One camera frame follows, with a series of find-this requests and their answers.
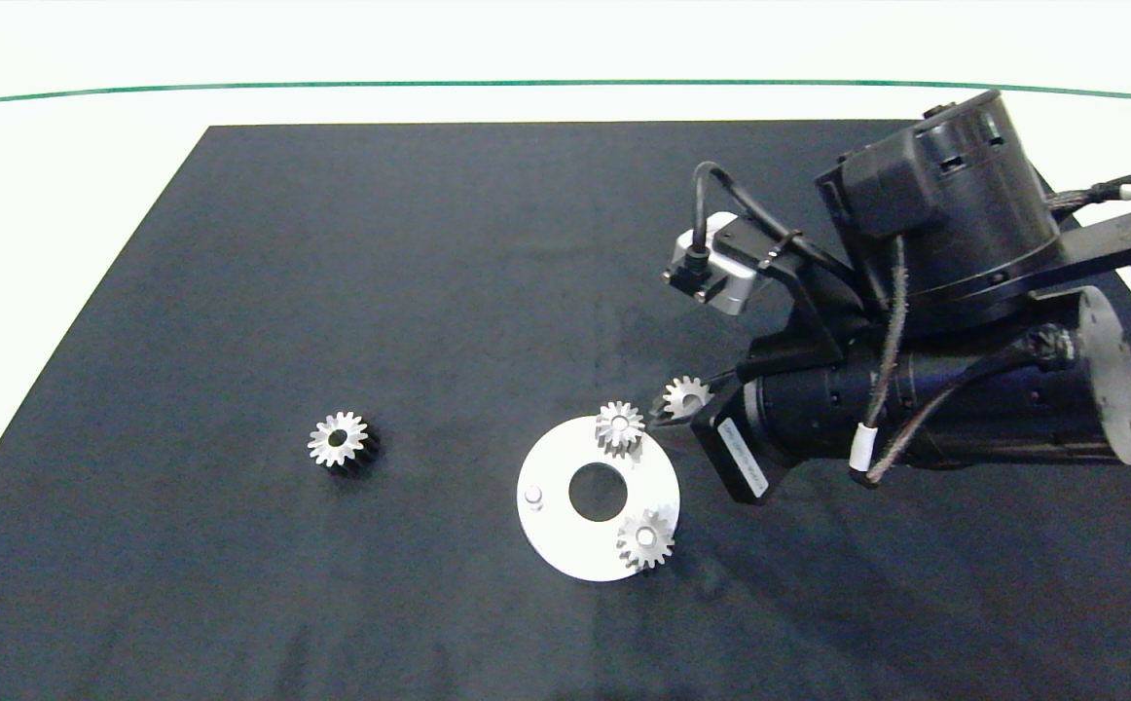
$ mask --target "metal gear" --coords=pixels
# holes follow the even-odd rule
[[[380,441],[374,431],[362,417],[353,412],[338,412],[316,424],[317,431],[311,431],[311,457],[330,474],[337,476],[356,476],[357,470],[369,466],[380,448]]]
[[[596,415],[596,443],[610,456],[622,458],[642,439],[642,414],[630,403],[608,403]]]
[[[650,509],[640,516],[628,516],[618,529],[618,555],[627,566],[645,570],[664,564],[673,545],[668,521]]]
[[[663,399],[665,399],[665,410],[672,417],[690,417],[713,399],[713,390],[698,377],[675,377],[665,386]]]

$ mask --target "circular plate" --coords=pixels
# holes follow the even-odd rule
[[[602,462],[627,483],[627,504],[606,522],[584,518],[570,504],[569,484],[580,467]],[[655,440],[642,436],[639,448],[622,458],[596,443],[596,417],[570,418],[535,443],[518,475],[521,531],[549,564],[571,578],[613,581],[638,571],[618,554],[618,529],[628,516],[655,510],[677,528],[677,475]]]

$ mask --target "black table surface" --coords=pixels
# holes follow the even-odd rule
[[[832,245],[812,178],[898,126],[210,129],[0,442],[0,698],[1131,698],[1131,466],[813,462],[758,509],[676,456],[667,566],[521,534],[549,427],[785,311],[659,280],[693,165]],[[338,410],[364,479],[307,456]]]

